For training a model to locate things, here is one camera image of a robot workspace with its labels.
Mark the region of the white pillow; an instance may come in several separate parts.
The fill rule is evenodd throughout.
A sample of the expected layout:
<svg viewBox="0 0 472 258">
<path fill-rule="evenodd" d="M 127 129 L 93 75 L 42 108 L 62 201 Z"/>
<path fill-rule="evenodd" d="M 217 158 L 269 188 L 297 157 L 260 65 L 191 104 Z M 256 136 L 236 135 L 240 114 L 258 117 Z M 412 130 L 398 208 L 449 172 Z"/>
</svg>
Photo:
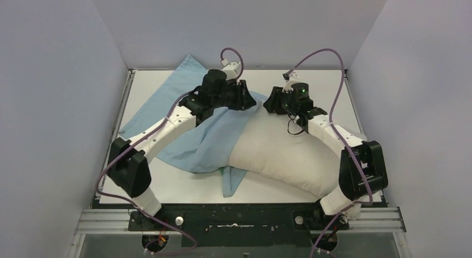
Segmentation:
<svg viewBox="0 0 472 258">
<path fill-rule="evenodd" d="M 315 202 L 338 185 L 340 159 L 319 139 L 290 135 L 289 118 L 259 107 L 228 158 L 247 171 L 235 196 L 248 203 Z"/>
</svg>

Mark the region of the green and blue pillowcase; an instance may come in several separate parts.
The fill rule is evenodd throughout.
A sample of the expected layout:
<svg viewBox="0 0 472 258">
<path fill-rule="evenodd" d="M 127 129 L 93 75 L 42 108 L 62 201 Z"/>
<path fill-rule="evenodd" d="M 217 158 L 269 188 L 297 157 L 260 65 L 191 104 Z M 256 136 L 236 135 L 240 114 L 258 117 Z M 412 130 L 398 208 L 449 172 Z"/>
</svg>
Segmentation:
<svg viewBox="0 0 472 258">
<path fill-rule="evenodd" d="M 123 138 L 141 134 L 159 122 L 175 100 L 186 91 L 200 85 L 207 69 L 191 55 L 187 55 L 176 70 L 150 96 L 131 120 L 121 128 Z M 257 105 L 246 111 L 218 108 L 198 127 L 182 134 L 158 153 L 157 158 L 178 169 L 192 173 L 222 174 L 222 194 L 231 197 L 246 174 L 242 168 L 227 164 L 230 153 L 244 131 L 249 119 L 267 99 L 252 91 Z"/>
</svg>

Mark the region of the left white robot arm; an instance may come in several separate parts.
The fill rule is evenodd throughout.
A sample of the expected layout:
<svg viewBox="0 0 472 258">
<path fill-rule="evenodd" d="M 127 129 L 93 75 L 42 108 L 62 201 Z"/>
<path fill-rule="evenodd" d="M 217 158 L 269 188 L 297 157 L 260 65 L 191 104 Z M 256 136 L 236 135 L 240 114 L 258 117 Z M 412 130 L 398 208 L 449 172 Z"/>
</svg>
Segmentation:
<svg viewBox="0 0 472 258">
<path fill-rule="evenodd" d="M 115 139 L 105 168 L 131 203 L 143 211 L 142 220 L 156 229 L 165 220 L 162 204 L 153 193 L 149 163 L 180 135 L 201 125 L 217 108 L 245 111 L 256 105 L 245 80 L 227 78 L 221 70 L 209 70 L 201 85 L 179 96 L 167 115 L 141 134 Z"/>
</svg>

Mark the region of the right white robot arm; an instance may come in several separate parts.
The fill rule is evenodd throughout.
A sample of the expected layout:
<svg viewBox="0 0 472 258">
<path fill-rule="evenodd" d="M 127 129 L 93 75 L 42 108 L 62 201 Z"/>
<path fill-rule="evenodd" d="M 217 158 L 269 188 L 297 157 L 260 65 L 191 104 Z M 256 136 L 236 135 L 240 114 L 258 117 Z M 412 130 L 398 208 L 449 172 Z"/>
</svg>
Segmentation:
<svg viewBox="0 0 472 258">
<path fill-rule="evenodd" d="M 273 87 L 263 106 L 269 113 L 293 117 L 303 132 L 340 158 L 338 185 L 319 200 L 321 208 L 313 213 L 316 226 L 325 229 L 334 223 L 335 214 L 355 202 L 369 202 L 369 194 L 385 189 L 389 181 L 381 145 L 334 124 L 325 110 L 314 106 L 308 91 L 309 85 L 303 82 Z"/>
</svg>

